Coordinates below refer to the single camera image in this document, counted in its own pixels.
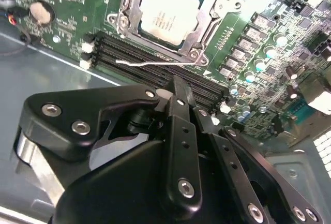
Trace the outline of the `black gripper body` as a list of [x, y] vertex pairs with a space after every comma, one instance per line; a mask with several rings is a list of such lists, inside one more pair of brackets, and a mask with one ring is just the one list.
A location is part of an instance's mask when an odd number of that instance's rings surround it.
[[71, 184], [51, 223], [243, 223], [192, 113], [169, 116], [165, 133]]

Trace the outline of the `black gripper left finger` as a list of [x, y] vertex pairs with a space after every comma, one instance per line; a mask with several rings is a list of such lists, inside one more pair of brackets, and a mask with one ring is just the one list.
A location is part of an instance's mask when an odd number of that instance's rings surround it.
[[34, 94], [22, 108], [17, 156], [56, 214], [195, 214], [202, 204], [196, 107], [173, 77]]

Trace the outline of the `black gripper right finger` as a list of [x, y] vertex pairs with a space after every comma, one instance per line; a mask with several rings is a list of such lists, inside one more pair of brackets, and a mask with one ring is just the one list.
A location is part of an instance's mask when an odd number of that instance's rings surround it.
[[245, 223], [324, 223], [318, 211], [230, 126], [217, 127], [197, 107], [191, 110], [198, 136], [211, 148]]

